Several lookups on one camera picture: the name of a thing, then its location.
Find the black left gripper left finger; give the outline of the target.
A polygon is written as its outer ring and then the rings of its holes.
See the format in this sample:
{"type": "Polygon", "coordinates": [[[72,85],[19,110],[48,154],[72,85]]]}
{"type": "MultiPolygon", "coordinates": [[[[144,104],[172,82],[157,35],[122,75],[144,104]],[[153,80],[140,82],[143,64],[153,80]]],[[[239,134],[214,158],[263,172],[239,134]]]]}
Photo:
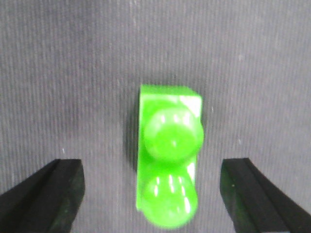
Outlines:
{"type": "Polygon", "coordinates": [[[2,233],[69,233],[85,194],[80,159],[55,159],[0,196],[2,233]]]}

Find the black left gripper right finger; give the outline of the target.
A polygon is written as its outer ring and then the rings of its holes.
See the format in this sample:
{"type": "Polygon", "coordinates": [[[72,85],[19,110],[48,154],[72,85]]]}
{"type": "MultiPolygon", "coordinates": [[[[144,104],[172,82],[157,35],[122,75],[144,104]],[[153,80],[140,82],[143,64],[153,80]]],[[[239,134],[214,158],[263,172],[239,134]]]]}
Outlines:
{"type": "Polygon", "coordinates": [[[311,216],[249,158],[224,159],[220,193],[237,233],[309,233],[311,216]]]}

